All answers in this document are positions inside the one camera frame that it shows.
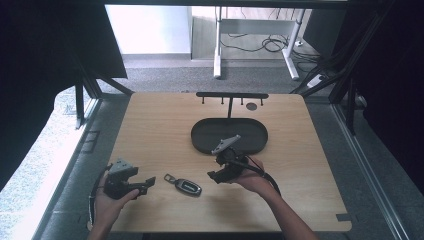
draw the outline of wooden tabletop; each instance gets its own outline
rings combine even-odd
[[[246,104],[256,103],[255,111]],[[348,231],[350,221],[304,100],[299,95],[270,95],[263,101],[234,99],[232,117],[259,120],[268,143],[255,156],[278,183],[283,198],[314,231]],[[122,158],[138,175],[130,183],[156,176],[147,195],[128,203],[113,227],[126,232],[272,232],[276,220],[258,195],[237,184],[216,184],[207,172],[218,171],[215,157],[191,143],[193,125],[204,118],[226,117],[228,99],[202,99],[193,93],[135,93],[122,122],[110,162]],[[175,189],[171,174],[199,184],[200,197]]]

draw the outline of desk leg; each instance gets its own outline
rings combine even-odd
[[[296,42],[297,35],[299,34],[300,27],[302,26],[303,15],[305,15],[305,9],[300,9],[296,18],[296,22],[295,22],[292,34],[290,36],[289,45],[287,46],[286,49],[282,50],[284,60],[286,60],[287,67],[290,71],[290,75],[293,80],[299,79],[299,74],[297,74],[296,67],[293,64],[293,60],[291,59],[290,55],[292,53],[294,43]]]
[[[213,76],[217,79],[221,77],[221,14],[222,7],[219,7],[218,19],[216,21],[216,46],[213,63]]]

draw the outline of black tray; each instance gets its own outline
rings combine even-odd
[[[232,147],[245,154],[262,151],[268,141],[265,126],[251,118],[206,118],[198,121],[191,130],[193,146],[200,152],[211,154],[222,139],[240,135]]]

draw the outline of black wire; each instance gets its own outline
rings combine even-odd
[[[97,195],[97,189],[99,188],[100,179],[102,179],[103,175],[106,171],[110,170],[112,167],[112,164],[109,166],[106,166],[103,171],[99,173],[99,176],[97,177],[96,181],[94,182],[93,188],[91,189],[90,196],[88,197],[88,213],[90,216],[90,222],[93,226],[94,224],[94,203],[96,202],[96,195]]]
[[[234,161],[234,160],[227,160],[227,162],[232,163],[232,164],[235,164],[235,165],[238,165],[238,166],[241,166],[241,167],[244,167],[244,168],[247,168],[249,170],[252,170],[252,171],[256,172],[261,177],[263,177],[266,180],[268,180],[268,182],[271,183],[271,185],[274,187],[274,189],[278,193],[278,195],[281,196],[280,188],[278,187],[277,182],[271,177],[271,175],[269,175],[268,173],[266,173],[262,168],[260,168],[260,167],[257,168],[257,167],[254,167],[252,165],[245,164],[245,163],[238,162],[238,161]]]

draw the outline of car key fob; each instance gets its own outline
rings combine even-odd
[[[166,174],[164,179],[165,181],[174,184],[175,188],[177,188],[179,191],[186,193],[188,195],[200,196],[200,194],[202,193],[202,188],[190,180],[182,179],[182,178],[176,179],[170,174]]]

